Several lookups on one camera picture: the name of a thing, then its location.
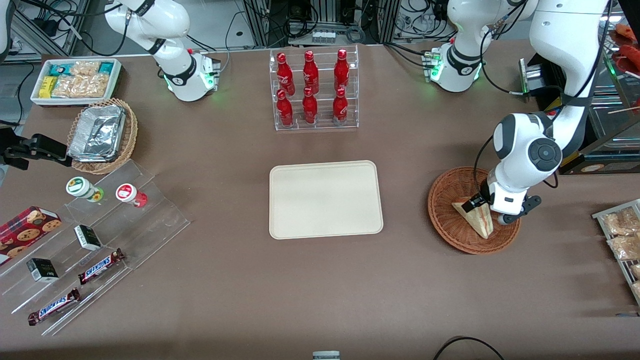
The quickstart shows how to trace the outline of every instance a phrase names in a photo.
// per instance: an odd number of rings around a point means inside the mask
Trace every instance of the brown table surface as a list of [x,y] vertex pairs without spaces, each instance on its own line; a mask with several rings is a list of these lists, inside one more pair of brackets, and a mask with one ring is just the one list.
[[[640,197],[638,177],[563,176],[557,190],[536,186],[543,205],[510,247],[460,253],[426,214],[431,183],[472,165],[503,116],[535,104],[484,77],[450,94],[388,49],[358,48],[361,126],[343,133],[276,133],[268,51],[232,53],[220,90],[193,103],[167,91],[151,57],[121,58],[116,94],[140,123],[133,158],[193,223],[57,336],[40,336],[4,309],[0,358],[310,359],[335,349],[345,360],[431,359],[466,335],[508,359],[638,359],[640,319],[614,317],[636,310],[634,299],[591,219]],[[496,41],[487,70],[518,88],[517,60],[532,54],[525,41]],[[24,133],[65,140],[77,112],[34,106]],[[269,171],[349,160],[378,167],[382,232],[272,239]],[[487,151],[481,165],[496,162]],[[48,161],[11,169],[0,220],[32,204],[57,209],[71,200],[63,185],[76,175]],[[461,344],[445,358],[494,357]]]

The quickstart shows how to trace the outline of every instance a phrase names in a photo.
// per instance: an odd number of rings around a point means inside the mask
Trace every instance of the clear plastic stand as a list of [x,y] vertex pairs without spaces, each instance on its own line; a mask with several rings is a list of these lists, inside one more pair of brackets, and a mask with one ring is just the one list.
[[[13,314],[24,317],[25,326],[28,326],[30,313],[65,296],[71,289],[78,288],[80,303],[65,306],[34,326],[42,335],[56,334],[189,225],[189,221],[174,203],[164,197],[152,178],[144,168],[129,160],[96,183],[104,190],[100,202],[74,199],[64,205],[57,210],[64,223],[53,235],[35,243],[23,251],[19,258],[0,268],[2,297]],[[131,183],[146,193],[147,204],[135,208],[116,199],[115,189],[123,183]],[[91,252],[80,246],[74,232],[78,224],[93,228],[102,243],[100,250]],[[117,248],[121,248],[126,258],[87,284],[80,285],[78,275]],[[50,259],[60,278],[49,284],[35,282],[26,265],[30,258]]]
[[[349,63],[349,85],[346,88],[345,98],[349,103],[347,107],[347,119],[342,126],[336,126],[333,123],[333,100],[335,99],[335,89],[333,87],[333,68],[338,58],[338,50],[345,49],[347,51],[347,62]],[[291,51],[280,49],[271,51],[269,61],[269,75],[271,77],[271,100],[273,102],[273,117],[275,120],[276,130],[340,130],[352,129],[360,125],[360,112],[358,97],[358,47],[357,46],[327,46],[315,47],[314,59],[318,66],[320,91],[316,94],[318,102],[318,117],[315,124],[308,124],[304,119],[304,110],[302,108],[302,99],[304,98],[303,90],[305,81],[302,70],[305,66],[305,57],[302,53],[291,53]],[[276,92],[280,88],[278,82],[278,62],[275,57],[278,53],[287,55],[287,63],[293,71],[293,83],[296,86],[296,93],[289,97],[293,106],[293,126],[284,127],[278,116],[278,108],[276,103],[278,98]]]

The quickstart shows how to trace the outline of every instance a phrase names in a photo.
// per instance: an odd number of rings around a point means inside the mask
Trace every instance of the brown wicker basket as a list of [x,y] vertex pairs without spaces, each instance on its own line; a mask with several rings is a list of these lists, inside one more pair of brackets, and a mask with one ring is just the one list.
[[[71,166],[76,170],[88,172],[94,175],[108,174],[127,162],[133,153],[133,148],[136,146],[136,136],[138,135],[138,120],[136,119],[136,114],[133,113],[126,102],[120,99],[109,99],[107,101],[96,102],[95,104],[89,105],[89,107],[97,108],[99,106],[107,105],[118,105],[127,111],[127,118],[125,119],[124,129],[122,130],[122,140],[120,141],[120,154],[116,160],[111,163],[81,163],[80,161],[74,160]],[[71,140],[76,133],[80,114],[82,113],[79,113],[78,116],[76,116],[76,120],[71,126],[71,131],[67,136],[67,146],[71,144]]]
[[[487,174],[479,168],[478,183],[484,181]],[[451,205],[460,197],[471,197],[476,193],[473,167],[448,170],[431,186],[427,205],[429,217],[440,236],[456,249],[469,254],[493,254],[513,242],[520,231],[520,219],[503,226],[498,224],[498,214],[492,212],[493,232],[488,239],[483,239]]]

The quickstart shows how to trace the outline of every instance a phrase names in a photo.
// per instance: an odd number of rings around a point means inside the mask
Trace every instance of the cookie box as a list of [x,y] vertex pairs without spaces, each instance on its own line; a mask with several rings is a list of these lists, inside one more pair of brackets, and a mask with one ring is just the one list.
[[0,226],[0,265],[20,254],[61,224],[57,214],[31,206]]

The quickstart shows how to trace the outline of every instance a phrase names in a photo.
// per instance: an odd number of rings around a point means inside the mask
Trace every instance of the red bottle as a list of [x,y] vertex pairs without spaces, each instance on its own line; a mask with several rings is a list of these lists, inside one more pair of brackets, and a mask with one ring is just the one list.
[[309,86],[314,94],[320,91],[320,79],[318,75],[318,65],[314,61],[314,52],[305,51],[305,68],[302,69],[305,77],[305,86]]
[[293,71],[287,64],[287,57],[284,53],[279,53],[276,58],[278,59],[278,82],[280,88],[287,92],[288,96],[293,96],[296,93],[296,87],[293,85]]
[[318,101],[314,96],[311,87],[305,88],[305,98],[302,100],[302,107],[305,109],[305,121],[307,124],[315,124],[318,117]]
[[339,88],[335,92],[335,99],[333,100],[333,123],[336,126],[342,126],[347,121],[347,106],[349,103],[344,97],[344,88]]
[[291,107],[291,102],[287,99],[287,93],[282,89],[278,89],[276,94],[278,95],[276,107],[278,108],[278,116],[282,126],[291,127],[293,126],[293,108]]
[[333,76],[335,78],[333,87],[336,90],[340,87],[347,88],[347,85],[349,85],[349,63],[347,62],[347,51],[345,49],[338,50],[338,61],[333,68]]

